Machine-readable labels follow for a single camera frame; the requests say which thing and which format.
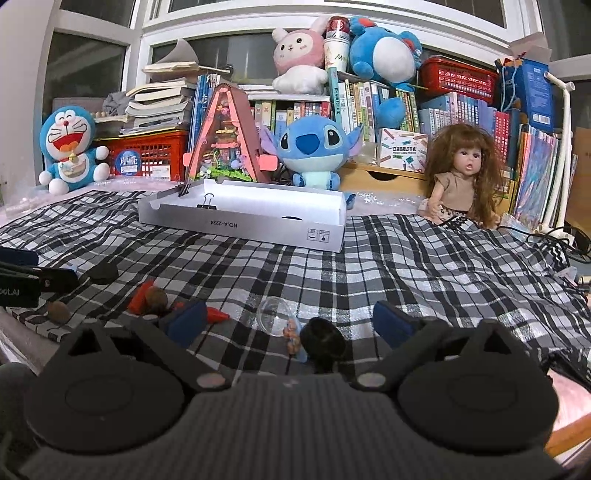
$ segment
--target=doll's brown curly hair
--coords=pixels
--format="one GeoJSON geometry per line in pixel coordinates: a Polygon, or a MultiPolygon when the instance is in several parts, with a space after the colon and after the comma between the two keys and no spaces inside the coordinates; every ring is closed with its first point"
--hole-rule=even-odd
{"type": "Polygon", "coordinates": [[[474,202],[468,216],[484,226],[492,226],[497,192],[502,188],[501,164],[494,139],[484,130],[469,124],[449,125],[431,139],[427,148],[425,176],[427,197],[435,188],[435,175],[453,170],[453,156],[461,148],[480,148],[482,166],[474,183],[474,202]]]}

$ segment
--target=white pipe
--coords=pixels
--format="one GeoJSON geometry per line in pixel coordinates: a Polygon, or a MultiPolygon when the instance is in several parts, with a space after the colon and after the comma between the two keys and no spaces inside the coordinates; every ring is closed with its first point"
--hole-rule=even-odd
{"type": "Polygon", "coordinates": [[[571,127],[571,120],[570,120],[570,92],[574,90],[574,83],[568,82],[564,83],[562,80],[556,78],[550,72],[546,72],[544,74],[546,79],[551,83],[554,83],[563,93],[563,100],[564,100],[564,115],[562,121],[562,139],[560,141],[560,151],[558,153],[558,164],[556,167],[556,175],[554,176],[554,181],[551,186],[550,190],[550,199],[548,200],[548,206],[546,208],[546,212],[544,213],[544,218],[542,220],[541,229],[543,231],[548,231],[551,229],[550,222],[552,220],[552,215],[557,207],[558,202],[558,193],[561,193],[560,199],[560,211],[557,217],[557,226],[564,226],[564,214],[561,212],[564,207],[564,211],[566,212],[566,204],[568,201],[568,182],[563,181],[563,179],[567,176],[570,177],[570,150],[571,150],[571,142],[572,142],[572,127],[571,127]],[[568,164],[569,170],[565,172],[565,167],[568,164]]]}

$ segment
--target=wooden edge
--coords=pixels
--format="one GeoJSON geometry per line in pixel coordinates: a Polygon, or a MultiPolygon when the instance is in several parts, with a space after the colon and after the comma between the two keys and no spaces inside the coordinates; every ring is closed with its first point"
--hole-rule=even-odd
{"type": "Polygon", "coordinates": [[[560,430],[552,432],[545,450],[548,455],[555,457],[568,452],[571,448],[591,438],[591,413],[560,430]]]}

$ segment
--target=stitch's nose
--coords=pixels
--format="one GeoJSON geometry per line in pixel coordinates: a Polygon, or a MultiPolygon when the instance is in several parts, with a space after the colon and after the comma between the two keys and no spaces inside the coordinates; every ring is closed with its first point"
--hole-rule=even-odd
{"type": "Polygon", "coordinates": [[[320,146],[320,139],[314,134],[301,135],[295,139],[295,146],[305,155],[312,155],[320,146]]]}

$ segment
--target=paper cup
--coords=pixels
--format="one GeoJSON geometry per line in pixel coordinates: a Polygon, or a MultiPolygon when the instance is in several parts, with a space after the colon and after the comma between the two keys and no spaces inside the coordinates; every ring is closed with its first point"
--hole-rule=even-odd
{"type": "Polygon", "coordinates": [[[342,38],[327,38],[324,41],[324,66],[335,67],[338,72],[347,71],[349,42],[342,38]]]}

